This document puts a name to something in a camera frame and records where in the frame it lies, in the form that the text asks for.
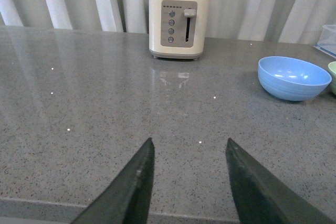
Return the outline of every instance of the toaster control panel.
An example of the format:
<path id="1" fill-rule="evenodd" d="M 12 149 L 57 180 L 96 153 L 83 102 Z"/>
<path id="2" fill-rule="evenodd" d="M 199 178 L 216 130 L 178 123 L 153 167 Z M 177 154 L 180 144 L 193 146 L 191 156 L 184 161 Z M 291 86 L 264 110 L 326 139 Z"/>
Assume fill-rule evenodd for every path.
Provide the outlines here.
<path id="1" fill-rule="evenodd" d="M 161 3 L 161 45 L 192 47 L 196 18 L 196 1 L 163 0 Z"/>

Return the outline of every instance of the toaster slot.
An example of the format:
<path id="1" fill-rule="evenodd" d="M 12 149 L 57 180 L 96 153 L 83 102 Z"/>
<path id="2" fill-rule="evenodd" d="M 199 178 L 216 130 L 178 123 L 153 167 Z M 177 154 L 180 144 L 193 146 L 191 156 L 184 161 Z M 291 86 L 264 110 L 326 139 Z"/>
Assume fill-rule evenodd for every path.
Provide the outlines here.
<path id="1" fill-rule="evenodd" d="M 190 18 L 187 18 L 187 30 L 185 32 L 185 41 L 189 41 Z"/>

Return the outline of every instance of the green bowl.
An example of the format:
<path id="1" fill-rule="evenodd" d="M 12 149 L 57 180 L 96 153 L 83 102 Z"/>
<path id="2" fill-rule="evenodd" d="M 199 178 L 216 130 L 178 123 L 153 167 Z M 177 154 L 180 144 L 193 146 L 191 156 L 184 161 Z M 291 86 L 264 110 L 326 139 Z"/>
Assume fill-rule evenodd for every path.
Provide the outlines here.
<path id="1" fill-rule="evenodd" d="M 332 81 L 330 83 L 331 92 L 336 94 L 336 61 L 333 61 L 328 64 L 328 72 L 332 78 Z"/>

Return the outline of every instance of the plastic container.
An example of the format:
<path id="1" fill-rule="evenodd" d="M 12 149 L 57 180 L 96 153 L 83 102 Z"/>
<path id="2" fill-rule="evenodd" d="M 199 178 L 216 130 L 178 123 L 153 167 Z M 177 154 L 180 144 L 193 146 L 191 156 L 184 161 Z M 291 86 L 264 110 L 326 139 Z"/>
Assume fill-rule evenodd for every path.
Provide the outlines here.
<path id="1" fill-rule="evenodd" d="M 316 47 L 336 57 L 336 25 L 324 25 Z"/>

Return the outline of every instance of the blue bowl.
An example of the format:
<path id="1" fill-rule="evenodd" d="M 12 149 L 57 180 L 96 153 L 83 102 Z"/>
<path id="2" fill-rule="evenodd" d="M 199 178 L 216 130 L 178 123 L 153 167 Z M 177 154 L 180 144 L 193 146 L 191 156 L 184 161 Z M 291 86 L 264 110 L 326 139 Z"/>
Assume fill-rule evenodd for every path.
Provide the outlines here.
<path id="1" fill-rule="evenodd" d="M 331 82 L 324 69 L 299 59 L 269 56 L 258 63 L 262 87 L 277 98 L 303 101 L 316 97 Z"/>

